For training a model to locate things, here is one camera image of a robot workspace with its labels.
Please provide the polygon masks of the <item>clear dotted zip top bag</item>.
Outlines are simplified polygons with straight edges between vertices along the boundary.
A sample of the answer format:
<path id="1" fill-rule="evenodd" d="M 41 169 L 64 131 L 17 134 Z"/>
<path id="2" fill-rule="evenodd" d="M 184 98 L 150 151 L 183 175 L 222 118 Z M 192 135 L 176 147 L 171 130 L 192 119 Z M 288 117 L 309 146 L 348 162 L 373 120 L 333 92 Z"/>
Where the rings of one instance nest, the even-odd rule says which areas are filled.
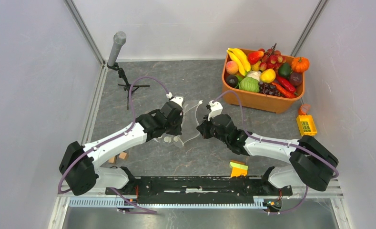
<path id="1" fill-rule="evenodd" d="M 163 134 L 161 137 L 156 138 L 155 141 L 163 146 L 175 145 L 176 147 L 182 148 L 186 145 L 188 141 L 200 135 L 199 131 L 196 129 L 199 125 L 197 119 L 197 110 L 199 106 L 203 103 L 202 100 L 190 100 L 183 103 L 183 120 L 182 120 L 182 134 L 178 136 L 173 136 L 169 134 Z"/>

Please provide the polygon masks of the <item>dark purple grape bunch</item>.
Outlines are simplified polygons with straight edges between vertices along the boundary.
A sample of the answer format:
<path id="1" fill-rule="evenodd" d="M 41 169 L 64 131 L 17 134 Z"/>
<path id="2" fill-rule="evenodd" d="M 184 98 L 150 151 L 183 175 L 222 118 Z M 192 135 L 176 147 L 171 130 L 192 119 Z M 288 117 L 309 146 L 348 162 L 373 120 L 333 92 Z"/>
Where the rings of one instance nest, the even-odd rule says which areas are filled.
<path id="1" fill-rule="evenodd" d="M 260 93 L 265 95 L 281 97 L 282 94 L 279 92 L 277 87 L 271 83 L 259 82 Z"/>

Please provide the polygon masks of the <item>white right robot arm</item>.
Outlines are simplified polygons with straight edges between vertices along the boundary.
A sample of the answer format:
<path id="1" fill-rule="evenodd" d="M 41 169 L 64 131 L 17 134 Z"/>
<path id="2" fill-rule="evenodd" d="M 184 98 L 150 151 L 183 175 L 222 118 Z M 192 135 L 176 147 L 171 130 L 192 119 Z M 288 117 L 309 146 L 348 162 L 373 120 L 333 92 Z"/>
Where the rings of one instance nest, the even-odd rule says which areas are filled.
<path id="1" fill-rule="evenodd" d="M 204 139 L 214 137 L 237 155 L 263 156 L 286 162 L 285 167 L 273 166 L 265 172 L 261 189 L 268 195 L 294 185 L 324 192 L 331 179 L 338 177 L 338 159 L 313 136 L 289 140 L 263 137 L 237 128 L 227 114 L 206 116 L 196 129 Z"/>

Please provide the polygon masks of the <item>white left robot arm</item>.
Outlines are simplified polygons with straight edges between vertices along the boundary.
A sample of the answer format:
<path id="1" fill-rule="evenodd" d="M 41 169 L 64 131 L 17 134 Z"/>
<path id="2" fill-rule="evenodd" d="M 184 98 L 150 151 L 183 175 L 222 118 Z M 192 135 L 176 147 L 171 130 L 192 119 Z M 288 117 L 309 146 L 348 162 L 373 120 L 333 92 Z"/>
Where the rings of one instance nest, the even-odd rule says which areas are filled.
<path id="1" fill-rule="evenodd" d="M 113 156 L 137 145 L 144 144 L 164 134 L 182 133 L 184 99 L 177 96 L 167 101 L 161 109 L 142 114 L 124 129 L 100 140 L 81 145 L 78 141 L 67 146 L 59 171 L 62 178 L 58 192 L 83 195 L 93 187 L 113 187 L 123 194 L 135 190 L 135 181 L 125 169 L 102 168 Z"/>

